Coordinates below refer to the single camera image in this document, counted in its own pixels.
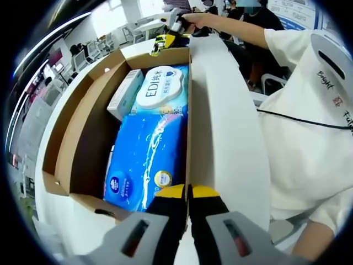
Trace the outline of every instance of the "black cable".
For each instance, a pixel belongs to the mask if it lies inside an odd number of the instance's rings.
[[[324,124],[324,123],[316,123],[315,121],[302,120],[302,119],[294,118],[294,117],[283,115],[283,114],[276,113],[276,112],[268,112],[267,110],[262,110],[262,109],[258,109],[258,112],[263,112],[266,114],[271,114],[271,115],[283,117],[283,118],[290,119],[290,120],[299,121],[301,123],[308,123],[308,124],[312,124],[312,125],[316,125],[316,126],[322,126],[322,127],[339,129],[339,130],[352,130],[352,127],[348,127],[348,126],[335,126],[335,125],[329,125],[329,124]]]

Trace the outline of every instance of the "poster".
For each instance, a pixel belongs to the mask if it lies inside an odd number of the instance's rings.
[[[322,28],[322,15],[310,0],[269,0],[268,8],[279,17],[285,29]]]

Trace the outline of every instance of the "blue tissue package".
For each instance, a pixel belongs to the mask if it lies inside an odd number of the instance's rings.
[[[128,211],[146,211],[157,192],[181,183],[182,119],[179,114],[124,117],[104,200]]]
[[[188,117],[189,66],[158,66],[149,70],[131,114],[183,114]]]

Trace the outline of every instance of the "small white box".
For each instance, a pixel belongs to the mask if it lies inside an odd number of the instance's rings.
[[[117,88],[107,107],[107,111],[119,121],[122,121],[124,116],[130,113],[136,94],[140,90],[144,79],[141,70],[130,71]]]

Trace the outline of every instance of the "window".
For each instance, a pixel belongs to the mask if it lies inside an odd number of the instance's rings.
[[[163,0],[139,0],[142,17],[161,14],[163,12]]]
[[[97,37],[101,37],[126,24],[121,0],[108,0],[92,11],[92,23]]]

